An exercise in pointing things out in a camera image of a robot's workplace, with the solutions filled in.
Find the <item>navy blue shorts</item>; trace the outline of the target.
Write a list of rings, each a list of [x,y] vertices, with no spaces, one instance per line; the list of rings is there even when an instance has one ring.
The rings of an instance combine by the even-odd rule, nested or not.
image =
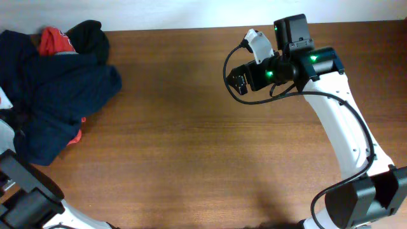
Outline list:
[[[117,69],[98,64],[93,54],[41,56],[30,36],[1,33],[1,89],[13,105],[2,115],[17,132],[17,155],[29,163],[50,165],[77,136],[82,119],[121,86]]]

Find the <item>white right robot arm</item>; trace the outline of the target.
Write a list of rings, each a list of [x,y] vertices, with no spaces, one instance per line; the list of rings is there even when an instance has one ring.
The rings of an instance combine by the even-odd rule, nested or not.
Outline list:
[[[277,44],[263,32],[247,31],[239,46],[252,61],[223,71],[230,95],[287,85],[270,101],[303,96],[318,116],[338,161],[341,181],[316,195],[321,211],[296,228],[369,228],[394,215],[406,198],[406,169],[398,168],[377,143],[352,96],[345,68],[334,48],[316,48],[303,14],[276,20]]]

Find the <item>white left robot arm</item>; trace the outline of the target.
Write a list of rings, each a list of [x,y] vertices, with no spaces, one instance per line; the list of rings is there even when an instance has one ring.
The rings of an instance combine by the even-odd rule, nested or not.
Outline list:
[[[114,228],[69,205],[58,185],[17,157],[14,138],[1,120],[1,228]]]

